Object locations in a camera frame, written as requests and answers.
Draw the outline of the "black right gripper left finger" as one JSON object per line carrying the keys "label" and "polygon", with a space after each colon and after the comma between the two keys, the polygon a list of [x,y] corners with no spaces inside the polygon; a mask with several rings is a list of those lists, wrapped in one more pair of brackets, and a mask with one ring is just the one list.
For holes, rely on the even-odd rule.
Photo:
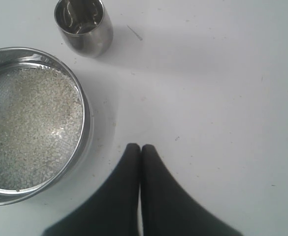
{"label": "black right gripper left finger", "polygon": [[127,144],[105,183],[74,212],[47,228],[45,236],[137,236],[140,146]]}

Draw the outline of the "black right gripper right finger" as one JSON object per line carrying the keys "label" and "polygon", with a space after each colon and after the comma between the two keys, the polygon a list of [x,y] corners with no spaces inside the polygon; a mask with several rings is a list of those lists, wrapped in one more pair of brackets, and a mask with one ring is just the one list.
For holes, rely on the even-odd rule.
{"label": "black right gripper right finger", "polygon": [[142,148],[141,207],[146,236],[239,236],[175,180],[153,145]]}

